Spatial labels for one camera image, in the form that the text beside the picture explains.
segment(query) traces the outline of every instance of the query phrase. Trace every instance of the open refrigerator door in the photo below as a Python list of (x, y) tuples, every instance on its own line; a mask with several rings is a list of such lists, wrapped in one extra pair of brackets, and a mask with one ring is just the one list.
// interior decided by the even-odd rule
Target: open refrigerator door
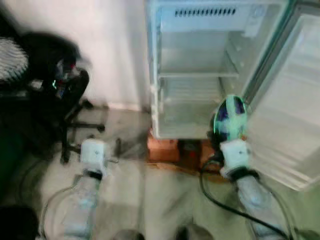
[(250, 101), (253, 167), (297, 191), (320, 180), (319, 10), (296, 7)]
[(158, 139), (206, 139), (229, 94), (242, 96), (287, 0), (150, 0), (151, 114)]

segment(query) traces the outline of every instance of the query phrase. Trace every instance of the refrigerator shelf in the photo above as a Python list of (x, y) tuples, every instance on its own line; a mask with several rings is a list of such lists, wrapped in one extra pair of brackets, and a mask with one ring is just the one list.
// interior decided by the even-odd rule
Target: refrigerator shelf
[(238, 78), (239, 73), (226, 51), (221, 53), (213, 50), (163, 49), (158, 76)]
[(194, 139), (205, 139), (217, 106), (215, 102), (164, 104), (158, 119), (161, 138), (190, 139), (192, 133)]
[(223, 99), (222, 87), (217, 77), (163, 77), (160, 89), (163, 103), (214, 103)]

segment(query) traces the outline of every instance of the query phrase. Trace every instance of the floor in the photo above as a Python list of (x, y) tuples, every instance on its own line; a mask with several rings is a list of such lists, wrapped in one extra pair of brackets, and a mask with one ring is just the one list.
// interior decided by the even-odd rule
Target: floor
[[(178, 226), (188, 223), (206, 228), (216, 240), (250, 239), (246, 221), (211, 204), (200, 192), (197, 177), (145, 165), (146, 133), (150, 126), (147, 113), (95, 109), (81, 112), (79, 119), (105, 122), (106, 131), (71, 132), (70, 137), (77, 143), (94, 134), (110, 143), (120, 137), (125, 148), (119, 163), (108, 164), (108, 176), (100, 186), (94, 240), (111, 240), (122, 229), (138, 230), (147, 240), (171, 240)], [(10, 192), (2, 204), (23, 202), (40, 214), (51, 195), (70, 186), (83, 166), (75, 153), (68, 165), (60, 165), (58, 145), (56, 150), (53, 159), (47, 161), (37, 162), (39, 159), (29, 156), (12, 179)], [(37, 164), (21, 184), (26, 170), (34, 163)], [(295, 192), (271, 179), (266, 181), (286, 201), (298, 228), (320, 229), (320, 186), (309, 192)], [(220, 201), (238, 206), (230, 184), (210, 183), (208, 187)], [(49, 237), (55, 233), (52, 226), (61, 220), (51, 221), (46, 222)]]

